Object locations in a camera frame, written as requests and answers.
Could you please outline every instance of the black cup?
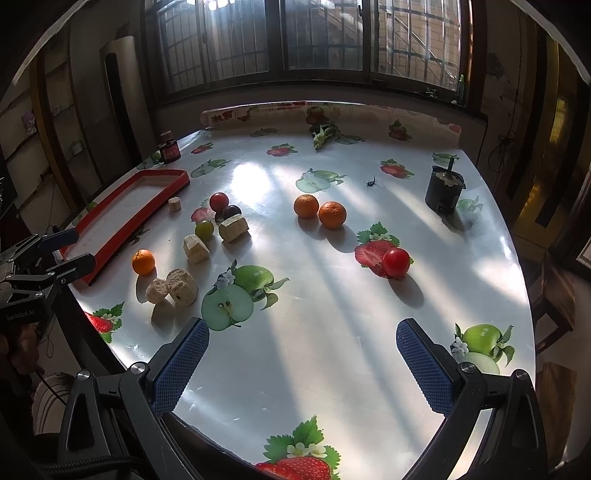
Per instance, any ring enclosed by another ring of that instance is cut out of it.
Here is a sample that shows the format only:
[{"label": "black cup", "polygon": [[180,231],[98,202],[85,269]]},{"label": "black cup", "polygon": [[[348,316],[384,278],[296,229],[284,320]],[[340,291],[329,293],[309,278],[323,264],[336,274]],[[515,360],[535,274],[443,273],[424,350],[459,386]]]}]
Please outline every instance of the black cup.
[{"label": "black cup", "polygon": [[456,209],[457,200],[465,188],[466,183],[459,173],[434,166],[425,195],[425,203],[431,210],[449,215]]}]

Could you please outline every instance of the dark purple grape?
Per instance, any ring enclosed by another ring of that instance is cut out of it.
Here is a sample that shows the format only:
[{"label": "dark purple grape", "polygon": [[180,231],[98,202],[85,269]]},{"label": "dark purple grape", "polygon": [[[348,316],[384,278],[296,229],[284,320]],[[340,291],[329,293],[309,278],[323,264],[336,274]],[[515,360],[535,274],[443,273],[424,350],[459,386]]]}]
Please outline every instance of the dark purple grape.
[{"label": "dark purple grape", "polygon": [[240,213],[242,213],[242,210],[240,210],[240,208],[238,208],[236,205],[228,205],[223,210],[223,219],[228,220],[230,217],[233,217],[234,215],[238,215]]}]

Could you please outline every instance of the fruit-print tablecloth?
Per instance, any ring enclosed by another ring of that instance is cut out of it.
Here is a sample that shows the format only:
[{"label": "fruit-print tablecloth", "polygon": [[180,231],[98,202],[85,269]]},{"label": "fruit-print tablecloth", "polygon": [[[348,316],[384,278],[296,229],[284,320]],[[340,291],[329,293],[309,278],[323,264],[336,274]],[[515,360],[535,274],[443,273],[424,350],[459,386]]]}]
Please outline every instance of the fruit-print tablecloth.
[{"label": "fruit-print tablecloth", "polygon": [[[324,480],[402,478],[443,420],[396,349],[406,317],[483,371],[535,375],[521,269],[490,191],[457,147],[459,127],[321,102],[204,112],[201,122],[207,128],[179,142],[171,165],[191,176],[182,210],[161,209],[90,288],[72,287],[126,367],[203,316],[209,348],[175,410],[201,434],[270,473],[299,475],[290,478],[307,479],[306,469]],[[331,130],[317,151],[311,131],[320,128]],[[467,188],[455,215],[442,218],[424,196],[432,166],[452,156]],[[161,164],[155,155],[139,168]],[[194,221],[213,218],[215,192],[242,209],[249,234],[224,245],[216,233],[210,259],[190,265],[183,238]],[[303,193],[344,205],[343,228],[298,219],[293,203]],[[383,278],[381,255],[393,245],[414,261],[403,280]],[[153,276],[131,269],[140,248],[154,253],[161,278],[188,269],[197,301],[147,303]]]}]

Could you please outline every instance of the screw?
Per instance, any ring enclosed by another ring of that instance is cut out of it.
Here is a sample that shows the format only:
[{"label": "screw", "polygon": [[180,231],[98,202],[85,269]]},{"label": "screw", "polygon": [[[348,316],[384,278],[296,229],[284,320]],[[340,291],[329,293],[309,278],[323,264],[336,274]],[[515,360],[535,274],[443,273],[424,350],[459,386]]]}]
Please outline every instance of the screw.
[{"label": "screw", "polygon": [[129,367],[129,370],[134,375],[140,375],[144,373],[144,371],[146,370],[146,364],[142,362],[136,362],[133,365],[131,365],[131,367]]},{"label": "screw", "polygon": [[90,378],[90,372],[88,370],[81,370],[76,375],[76,379],[80,380],[81,382],[84,380],[88,380]]},{"label": "screw", "polygon": [[527,373],[525,370],[518,369],[518,370],[516,370],[516,372],[517,372],[517,373],[516,373],[515,375],[516,375],[516,376],[517,376],[517,378],[519,378],[520,380],[527,380],[527,379],[529,379],[529,377],[530,377],[530,376],[528,375],[528,373]]},{"label": "screw", "polygon": [[460,368],[465,374],[474,374],[476,373],[476,365],[471,362],[462,362],[460,364]]}]

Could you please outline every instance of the printed white flower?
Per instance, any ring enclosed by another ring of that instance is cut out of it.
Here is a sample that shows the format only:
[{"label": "printed white flower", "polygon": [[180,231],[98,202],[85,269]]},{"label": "printed white flower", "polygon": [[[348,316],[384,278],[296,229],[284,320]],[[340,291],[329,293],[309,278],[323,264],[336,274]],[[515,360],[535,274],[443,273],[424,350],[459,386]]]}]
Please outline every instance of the printed white flower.
[{"label": "printed white flower", "polygon": [[387,233],[370,233],[369,241],[370,242],[377,242],[378,240],[388,240],[390,241],[391,238]]},{"label": "printed white flower", "polygon": [[287,458],[294,458],[294,457],[305,457],[310,453],[310,449],[306,448],[303,443],[298,442],[293,445],[287,446]]},{"label": "printed white flower", "polygon": [[316,458],[326,457],[326,448],[324,448],[322,445],[311,443],[308,445],[308,449],[310,450],[310,454]]},{"label": "printed white flower", "polygon": [[458,363],[462,361],[464,355],[466,355],[470,350],[468,350],[468,344],[466,342],[462,342],[458,337],[452,343],[452,357]]},{"label": "printed white flower", "polygon": [[236,277],[234,276],[234,274],[232,274],[232,270],[230,270],[228,268],[228,271],[225,273],[222,273],[219,276],[219,278],[217,279],[216,287],[222,288],[222,287],[225,287],[226,285],[232,285],[234,283],[235,278]]}]

